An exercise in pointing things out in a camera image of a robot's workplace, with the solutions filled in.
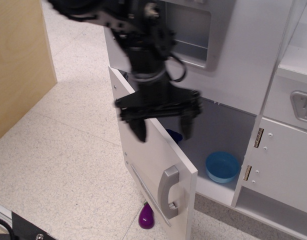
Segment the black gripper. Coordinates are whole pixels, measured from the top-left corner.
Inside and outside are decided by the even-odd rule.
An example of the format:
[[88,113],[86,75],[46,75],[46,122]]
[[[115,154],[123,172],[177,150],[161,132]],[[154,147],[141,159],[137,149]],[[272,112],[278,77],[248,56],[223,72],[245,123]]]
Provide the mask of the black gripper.
[[118,98],[114,104],[139,141],[146,142],[145,119],[175,116],[180,116],[184,139],[192,137],[194,119],[202,112],[197,90],[175,86],[166,73],[152,81],[137,81],[136,85],[136,92]]

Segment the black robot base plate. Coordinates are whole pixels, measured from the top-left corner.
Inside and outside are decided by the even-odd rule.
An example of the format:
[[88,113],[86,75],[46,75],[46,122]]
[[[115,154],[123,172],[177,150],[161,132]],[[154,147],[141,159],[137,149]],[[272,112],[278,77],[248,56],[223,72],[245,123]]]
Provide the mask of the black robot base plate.
[[55,240],[48,232],[12,212],[12,230],[17,240]]

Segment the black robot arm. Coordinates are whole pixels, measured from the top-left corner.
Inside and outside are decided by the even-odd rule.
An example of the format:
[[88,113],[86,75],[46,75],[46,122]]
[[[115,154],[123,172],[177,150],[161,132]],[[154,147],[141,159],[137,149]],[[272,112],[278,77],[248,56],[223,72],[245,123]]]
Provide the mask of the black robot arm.
[[152,118],[180,118],[185,139],[192,136],[194,119],[201,113],[201,95],[176,86],[166,61],[173,58],[174,32],[160,18],[155,0],[53,0],[52,7],[76,22],[108,28],[126,54],[137,91],[115,101],[120,118],[145,142],[145,121]]

